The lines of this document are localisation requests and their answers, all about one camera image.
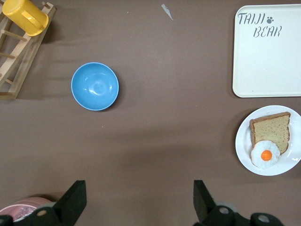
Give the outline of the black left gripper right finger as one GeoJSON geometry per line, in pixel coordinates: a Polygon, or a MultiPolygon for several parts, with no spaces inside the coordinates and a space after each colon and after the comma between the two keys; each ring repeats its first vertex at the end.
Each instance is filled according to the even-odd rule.
{"type": "Polygon", "coordinates": [[[193,205],[198,217],[196,226],[282,226],[275,216],[267,213],[254,213],[249,219],[241,216],[230,207],[217,205],[202,180],[193,184],[193,205]]]}

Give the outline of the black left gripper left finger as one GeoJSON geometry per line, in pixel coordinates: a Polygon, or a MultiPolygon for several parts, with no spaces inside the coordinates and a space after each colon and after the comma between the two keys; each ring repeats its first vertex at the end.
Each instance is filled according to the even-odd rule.
{"type": "Polygon", "coordinates": [[[19,221],[1,215],[2,226],[73,226],[86,207],[86,182],[77,180],[53,206],[37,208],[19,221]]]}

